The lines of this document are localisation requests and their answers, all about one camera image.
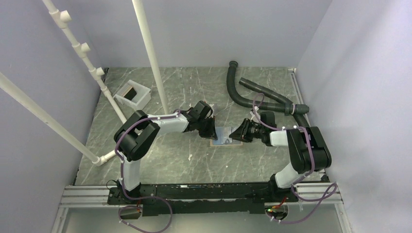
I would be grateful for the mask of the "silver VIP credit card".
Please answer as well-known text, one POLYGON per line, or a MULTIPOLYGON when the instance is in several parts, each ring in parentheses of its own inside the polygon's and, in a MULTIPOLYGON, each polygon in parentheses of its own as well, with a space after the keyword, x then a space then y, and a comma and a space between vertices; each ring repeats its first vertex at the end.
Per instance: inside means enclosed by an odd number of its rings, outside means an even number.
POLYGON ((217 127, 216 135, 218 139, 213 141, 213 144, 218 146, 236 144, 236 142, 229 137, 235 130, 235 127, 217 127))

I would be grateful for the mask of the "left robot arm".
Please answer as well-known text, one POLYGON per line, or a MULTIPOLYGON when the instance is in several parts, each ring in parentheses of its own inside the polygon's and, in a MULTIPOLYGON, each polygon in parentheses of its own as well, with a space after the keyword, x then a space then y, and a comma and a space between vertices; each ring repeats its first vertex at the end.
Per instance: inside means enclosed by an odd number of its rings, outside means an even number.
POLYGON ((120 197, 128 204, 139 199, 141 159, 158 136, 193 131, 197 131, 201 138, 218 138, 214 111, 202 100, 187 110, 177 109, 167 115, 135 111, 114 135, 114 152, 120 158, 120 177, 117 181, 117 186, 122 189, 120 197))

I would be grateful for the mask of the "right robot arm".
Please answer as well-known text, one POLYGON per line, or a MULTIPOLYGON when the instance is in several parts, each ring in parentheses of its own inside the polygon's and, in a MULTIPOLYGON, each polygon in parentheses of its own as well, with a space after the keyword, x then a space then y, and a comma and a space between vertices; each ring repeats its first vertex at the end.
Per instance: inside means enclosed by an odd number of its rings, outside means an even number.
POLYGON ((280 201, 286 196, 287 189, 310 172, 330 167, 330 152, 318 127, 303 129, 277 130, 275 114, 264 111, 258 122, 244 119, 242 124, 229 135, 229 138, 249 143, 260 139, 268 147, 287 147, 290 162, 271 176, 268 182, 268 196, 280 201))

